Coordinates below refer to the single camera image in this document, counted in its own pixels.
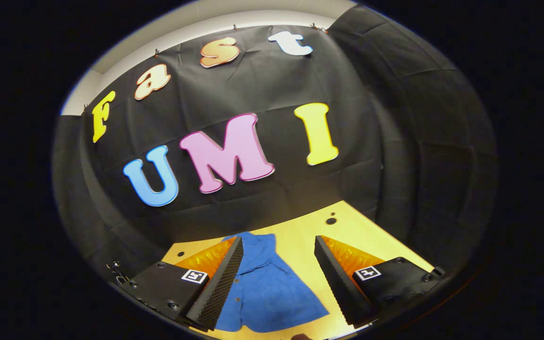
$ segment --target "black backdrop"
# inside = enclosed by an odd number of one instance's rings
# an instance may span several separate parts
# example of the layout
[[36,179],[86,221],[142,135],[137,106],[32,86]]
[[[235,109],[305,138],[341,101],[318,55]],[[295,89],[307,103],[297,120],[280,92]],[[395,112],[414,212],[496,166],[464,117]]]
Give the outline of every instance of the black backdrop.
[[[267,41],[285,30],[302,35],[315,52],[295,58]],[[225,36],[237,40],[235,62],[201,67],[201,47]],[[160,63],[171,80],[136,101],[135,80]],[[106,134],[94,144],[91,112],[110,91],[116,95]],[[304,162],[307,137],[293,114],[312,102],[329,106],[340,151],[313,167]],[[227,121],[240,112],[257,114],[257,135],[276,171],[201,194],[179,141],[203,131],[222,145]],[[63,224],[82,256],[109,280],[106,263],[119,261],[134,276],[172,243],[256,230],[339,200],[452,275],[484,234],[497,185],[492,127],[466,77],[416,34],[363,6],[348,9],[328,34],[256,26],[160,51],[114,80],[81,118],[60,117],[58,130],[53,180]],[[180,193],[151,207],[123,167],[162,144]],[[143,171],[161,190],[154,166],[146,163]]]
[[[493,108],[501,173],[507,174],[499,181],[491,223],[497,227],[492,260],[445,306],[394,337],[544,335],[544,2],[530,7],[375,5],[455,60]],[[0,112],[23,113],[6,116],[3,126],[10,127],[6,133],[14,141],[0,146],[11,145],[25,155],[12,163],[15,168],[31,170],[12,180],[22,196],[0,198],[0,220],[6,221],[0,246],[12,250],[15,259],[3,270],[9,255],[0,252],[0,332],[30,332],[34,338],[143,338],[160,326],[140,314],[127,318],[127,305],[74,253],[51,192],[43,195],[38,189],[46,187],[43,179],[50,172],[44,164],[51,155],[47,134],[54,117],[47,117],[61,108],[67,94],[62,87],[69,88],[108,48],[102,41],[119,41],[170,8],[156,2],[138,9],[91,4],[91,11],[51,6],[29,10],[0,4],[0,33],[7,33],[0,34],[0,65],[6,65],[0,80],[12,71],[20,83],[0,101]],[[102,16],[104,11],[109,15]],[[2,58],[8,56],[3,51],[13,51],[17,60]],[[43,133],[26,133],[39,129]],[[0,179],[0,189],[8,184]],[[17,213],[2,214],[2,209]]]

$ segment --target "white wall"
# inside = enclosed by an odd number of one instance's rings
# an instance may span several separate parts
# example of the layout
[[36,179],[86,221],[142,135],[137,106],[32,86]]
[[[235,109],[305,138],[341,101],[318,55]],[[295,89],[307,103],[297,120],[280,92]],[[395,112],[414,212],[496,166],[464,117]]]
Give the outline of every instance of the white wall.
[[[119,42],[86,72],[69,95],[61,114],[80,115],[83,112],[84,105],[89,104],[97,94],[128,71],[128,69],[151,57],[154,54],[155,48],[163,51],[199,36],[230,30],[233,28],[233,25],[236,25],[237,28],[242,28],[264,25],[310,26],[312,23],[315,23],[316,26],[328,28],[344,11],[354,6],[354,2],[349,0],[318,0],[316,2],[312,2],[312,0],[295,0],[295,4],[292,6],[294,8],[309,7],[308,9],[311,11],[325,13],[331,17],[282,9],[238,11],[217,17],[211,17],[212,11],[223,13],[229,9],[227,7],[223,9],[207,7],[207,13],[203,10],[199,11],[199,9],[203,9],[208,4],[218,4],[218,1],[201,0],[193,2],[177,9],[177,11],[156,19],[149,25],[131,34],[127,39]],[[261,2],[261,0],[251,0],[251,2],[248,0],[235,0],[235,6],[230,8],[236,10],[249,8],[250,6],[254,6],[255,2]],[[328,5],[328,8],[319,8],[321,6],[324,7],[324,5]],[[188,24],[189,21],[186,21],[187,19],[184,18],[183,22],[185,26],[161,35],[162,32],[165,32],[165,27],[169,27],[169,22],[173,21],[174,17],[187,16],[192,18],[210,18],[192,24]]]
[[101,91],[98,89],[102,82],[102,77],[102,73],[88,69],[83,78],[71,91],[67,102],[64,103],[62,114],[80,116],[84,110],[84,105],[88,105]]

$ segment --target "yellow table surface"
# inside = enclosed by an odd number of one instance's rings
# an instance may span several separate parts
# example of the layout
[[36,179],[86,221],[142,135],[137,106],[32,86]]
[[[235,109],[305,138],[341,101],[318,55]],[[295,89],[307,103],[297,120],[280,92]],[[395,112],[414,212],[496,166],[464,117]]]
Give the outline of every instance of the yellow table surface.
[[[336,218],[337,222],[326,224],[326,220],[330,217]],[[192,330],[221,340],[290,340],[292,336],[300,333],[305,333],[313,340],[324,340],[352,333],[354,327],[348,325],[343,318],[339,305],[335,301],[331,288],[314,255],[316,235],[334,238],[385,261],[402,256],[425,271],[431,272],[434,269],[414,251],[344,201],[290,221],[253,230],[251,234],[276,235],[276,253],[316,294],[329,314],[310,323],[268,333],[256,333],[246,326],[242,326],[242,329],[236,332],[219,330],[202,332],[191,327]],[[176,264],[188,256],[219,243],[222,239],[223,237],[219,237],[174,243],[162,260]],[[183,256],[178,256],[180,252],[184,252]]]

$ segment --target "blue cloth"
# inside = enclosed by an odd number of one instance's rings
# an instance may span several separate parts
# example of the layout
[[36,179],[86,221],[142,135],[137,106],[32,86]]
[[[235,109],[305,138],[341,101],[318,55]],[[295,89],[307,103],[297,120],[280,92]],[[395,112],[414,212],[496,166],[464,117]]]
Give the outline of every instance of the blue cloth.
[[280,331],[321,318],[329,312],[316,295],[276,254],[276,237],[243,232],[242,262],[215,326],[236,332]]

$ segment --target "letter m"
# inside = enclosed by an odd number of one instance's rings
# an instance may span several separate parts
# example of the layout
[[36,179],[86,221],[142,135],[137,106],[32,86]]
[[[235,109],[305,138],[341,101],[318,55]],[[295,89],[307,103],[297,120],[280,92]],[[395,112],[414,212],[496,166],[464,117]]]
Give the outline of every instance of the letter m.
[[230,119],[226,125],[224,148],[201,131],[189,134],[180,142],[180,148],[188,151],[201,179],[199,190],[210,194],[222,188],[222,181],[213,176],[216,172],[226,183],[236,182],[236,161],[242,171],[240,179],[253,181],[269,176],[274,172],[274,164],[268,163],[259,145],[254,113],[240,114]]

